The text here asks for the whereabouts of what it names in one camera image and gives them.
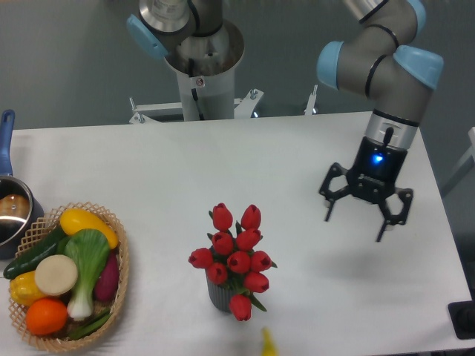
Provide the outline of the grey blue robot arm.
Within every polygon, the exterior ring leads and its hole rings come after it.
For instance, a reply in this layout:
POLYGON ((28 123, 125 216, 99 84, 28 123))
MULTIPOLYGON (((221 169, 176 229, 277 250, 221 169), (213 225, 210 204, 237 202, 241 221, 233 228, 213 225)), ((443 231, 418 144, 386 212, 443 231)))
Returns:
MULTIPOLYGON (((353 166, 334 164, 320 192, 333 207, 345 196, 377 205, 384 228, 404 225, 413 191, 396 179, 438 85, 441 56, 411 46, 425 26, 420 1, 348 1, 362 32, 353 42, 330 42, 316 72, 321 84, 357 93, 375 107, 353 166)), ((126 27, 151 58, 176 73, 187 121, 237 119, 252 115, 260 94, 235 101, 235 68, 244 43, 223 17, 221 1, 141 1, 126 27)))

